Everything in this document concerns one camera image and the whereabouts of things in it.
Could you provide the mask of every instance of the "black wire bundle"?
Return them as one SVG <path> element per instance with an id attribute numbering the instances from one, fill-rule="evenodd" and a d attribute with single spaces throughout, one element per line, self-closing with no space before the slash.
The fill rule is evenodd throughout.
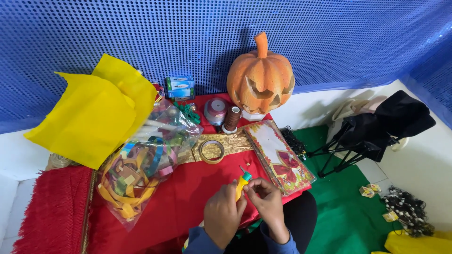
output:
<path id="1" fill-rule="evenodd" d="M 433 236 L 435 227 L 426 222 L 425 202 L 394 186 L 389 188 L 389 192 L 380 201 L 388 211 L 393 210 L 397 214 L 406 234 L 412 237 Z"/>
<path id="2" fill-rule="evenodd" d="M 292 128 L 290 126 L 286 126 L 284 129 L 281 129 L 281 134 L 286 140 L 287 144 L 292 148 L 292 150 L 295 152 L 295 154 L 298 157 L 302 157 L 303 160 L 306 160 L 305 153 L 305 145 L 303 142 L 298 140 L 295 135 L 293 134 Z"/>

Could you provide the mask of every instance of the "brown thread spool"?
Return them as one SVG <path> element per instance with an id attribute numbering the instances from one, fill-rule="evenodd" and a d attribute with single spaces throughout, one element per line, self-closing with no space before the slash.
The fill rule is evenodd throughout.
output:
<path id="1" fill-rule="evenodd" d="M 225 123 L 222 126 L 224 133 L 231 134 L 237 131 L 237 124 L 239 123 L 241 110 L 239 107 L 229 107 Z"/>

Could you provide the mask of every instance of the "red tablecloth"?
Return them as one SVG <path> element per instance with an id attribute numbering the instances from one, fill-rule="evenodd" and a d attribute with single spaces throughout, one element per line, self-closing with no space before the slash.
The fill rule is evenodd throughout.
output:
<path id="1" fill-rule="evenodd" d="M 231 101 L 228 94 L 197 96 L 203 134 L 215 133 L 215 129 L 204 117 L 204 104 L 211 98 L 221 97 Z M 264 119 L 272 119 L 270 114 Z M 241 119 L 239 127 L 248 124 Z M 90 216 L 89 253 L 180 253 L 188 237 L 188 229 L 203 220 L 207 200 L 223 184 L 243 174 L 239 165 L 253 175 L 253 178 L 268 179 L 254 151 L 225 156 L 215 165 L 203 161 L 179 165 L 170 178 L 162 182 L 151 197 L 135 227 L 126 232 L 119 221 L 106 208 L 103 199 L 94 193 Z M 301 195 L 301 191 L 284 197 L 286 203 Z M 258 218 L 256 208 L 248 201 L 241 226 Z"/>

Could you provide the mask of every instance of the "blue sleeve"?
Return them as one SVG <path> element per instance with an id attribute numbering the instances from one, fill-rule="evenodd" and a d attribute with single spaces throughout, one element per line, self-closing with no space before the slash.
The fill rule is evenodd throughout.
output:
<path id="1" fill-rule="evenodd" d="M 292 234 L 289 231 L 290 239 L 287 243 L 281 245 L 273 241 L 270 238 L 270 232 L 268 230 L 268 225 L 263 221 L 260 224 L 260 232 L 267 242 L 268 253 L 270 254 L 300 254 L 297 250 L 297 245 L 293 241 Z"/>
<path id="2" fill-rule="evenodd" d="M 225 252 L 220 249 L 205 232 L 202 227 L 192 227 L 188 232 L 188 246 L 184 250 L 184 254 L 223 254 Z"/>

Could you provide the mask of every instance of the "pumpkin stem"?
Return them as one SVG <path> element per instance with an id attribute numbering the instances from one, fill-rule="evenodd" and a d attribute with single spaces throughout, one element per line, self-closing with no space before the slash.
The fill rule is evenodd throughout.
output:
<path id="1" fill-rule="evenodd" d="M 267 58 L 268 41 L 265 32 L 260 32 L 254 37 L 257 46 L 257 57 Z"/>

